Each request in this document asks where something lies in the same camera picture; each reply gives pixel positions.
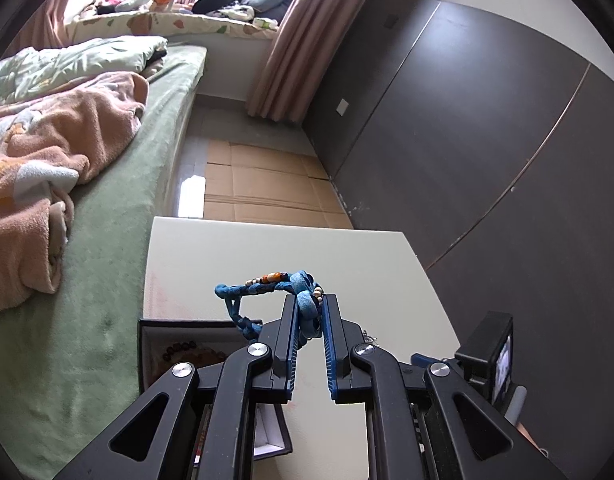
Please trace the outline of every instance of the fleece blanket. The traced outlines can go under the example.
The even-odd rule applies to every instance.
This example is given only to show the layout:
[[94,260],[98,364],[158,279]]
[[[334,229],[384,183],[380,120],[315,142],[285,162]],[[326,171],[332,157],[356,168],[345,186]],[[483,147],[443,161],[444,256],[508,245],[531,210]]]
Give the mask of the fleece blanket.
[[28,47],[0,61],[0,105],[36,99],[69,81],[105,72],[140,73],[167,40],[159,36],[95,38],[67,48]]
[[148,83],[111,72],[0,107],[0,310],[54,293],[73,218],[68,195],[122,153],[140,126]]

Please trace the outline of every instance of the curtain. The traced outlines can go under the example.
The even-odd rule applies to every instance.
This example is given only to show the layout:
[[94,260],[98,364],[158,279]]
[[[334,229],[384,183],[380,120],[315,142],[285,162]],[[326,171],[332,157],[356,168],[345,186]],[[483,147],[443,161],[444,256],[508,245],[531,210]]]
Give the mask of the curtain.
[[3,57],[13,56],[28,46],[36,50],[67,46],[64,15],[68,1],[45,0],[9,43]]
[[299,123],[364,0],[294,0],[247,101],[247,112]]

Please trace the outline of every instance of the blue fabric cord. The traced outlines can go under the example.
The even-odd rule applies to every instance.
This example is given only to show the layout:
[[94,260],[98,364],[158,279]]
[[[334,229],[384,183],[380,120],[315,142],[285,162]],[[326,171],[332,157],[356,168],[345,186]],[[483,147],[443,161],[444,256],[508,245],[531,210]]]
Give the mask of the blue fabric cord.
[[216,296],[225,301],[229,317],[249,341],[256,342],[262,325],[253,323],[248,317],[240,315],[240,300],[243,296],[257,296],[274,290],[284,290],[294,294],[298,300],[300,319],[298,327],[300,339],[298,347],[301,348],[309,339],[322,337],[322,291],[321,286],[314,282],[313,277],[304,270],[293,274],[287,272],[273,272],[248,280],[244,285],[227,286],[224,283],[216,285]]

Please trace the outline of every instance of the wall switch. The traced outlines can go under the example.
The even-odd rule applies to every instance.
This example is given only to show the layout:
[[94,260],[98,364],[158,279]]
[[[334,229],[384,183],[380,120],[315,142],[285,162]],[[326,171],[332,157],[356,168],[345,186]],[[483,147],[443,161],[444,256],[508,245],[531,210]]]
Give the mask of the wall switch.
[[347,101],[345,101],[344,99],[340,99],[340,104],[338,105],[338,108],[336,108],[336,111],[340,116],[343,116],[348,106],[349,103]]

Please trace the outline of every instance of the cardboard sheet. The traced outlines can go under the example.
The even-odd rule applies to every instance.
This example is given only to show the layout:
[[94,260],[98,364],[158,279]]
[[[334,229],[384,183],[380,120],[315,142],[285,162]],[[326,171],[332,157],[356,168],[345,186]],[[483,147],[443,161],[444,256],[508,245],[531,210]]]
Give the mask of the cardboard sheet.
[[204,218],[352,229],[315,156],[210,140]]

